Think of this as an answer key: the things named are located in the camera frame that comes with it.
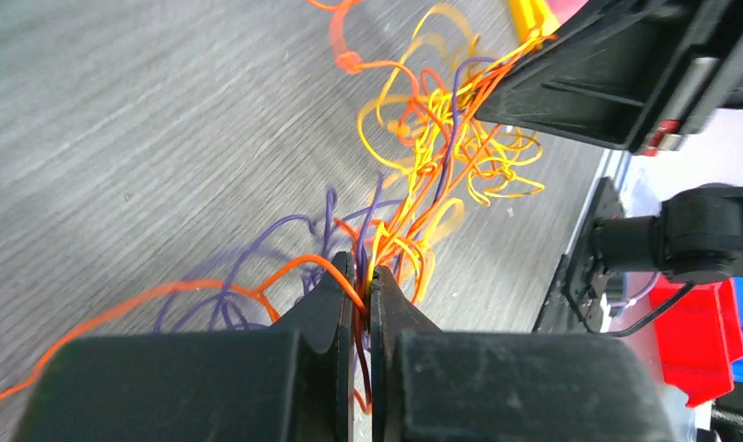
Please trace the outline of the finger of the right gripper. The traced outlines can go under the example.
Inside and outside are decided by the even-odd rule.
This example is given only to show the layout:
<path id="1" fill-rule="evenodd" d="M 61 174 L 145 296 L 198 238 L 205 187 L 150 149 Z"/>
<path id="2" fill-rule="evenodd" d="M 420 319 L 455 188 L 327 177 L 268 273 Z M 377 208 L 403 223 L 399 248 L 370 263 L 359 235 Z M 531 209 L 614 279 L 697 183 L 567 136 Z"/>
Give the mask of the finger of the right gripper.
<path id="1" fill-rule="evenodd" d="M 638 152 L 684 126 L 718 66 L 729 1 L 589 1 L 523 56 L 476 116 Z"/>

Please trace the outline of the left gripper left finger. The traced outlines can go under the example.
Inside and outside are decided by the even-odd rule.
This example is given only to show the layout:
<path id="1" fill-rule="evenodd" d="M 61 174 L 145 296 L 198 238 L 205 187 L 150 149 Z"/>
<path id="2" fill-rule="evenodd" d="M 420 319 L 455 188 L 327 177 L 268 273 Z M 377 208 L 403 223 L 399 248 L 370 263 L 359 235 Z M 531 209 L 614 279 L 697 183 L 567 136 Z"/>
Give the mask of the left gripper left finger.
<path id="1" fill-rule="evenodd" d="M 337 279 L 253 331 L 93 337 L 47 364 L 17 441 L 347 441 L 353 306 Z"/>

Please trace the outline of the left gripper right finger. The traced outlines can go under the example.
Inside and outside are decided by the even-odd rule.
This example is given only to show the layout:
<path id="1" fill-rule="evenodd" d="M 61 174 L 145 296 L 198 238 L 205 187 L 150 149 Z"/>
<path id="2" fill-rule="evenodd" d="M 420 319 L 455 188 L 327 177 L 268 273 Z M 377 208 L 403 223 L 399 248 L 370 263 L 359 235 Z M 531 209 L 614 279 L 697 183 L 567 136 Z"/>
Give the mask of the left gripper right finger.
<path id="1" fill-rule="evenodd" d="M 376 268 L 369 292 L 376 441 L 672 441 L 644 365 L 590 334 L 442 331 Z"/>

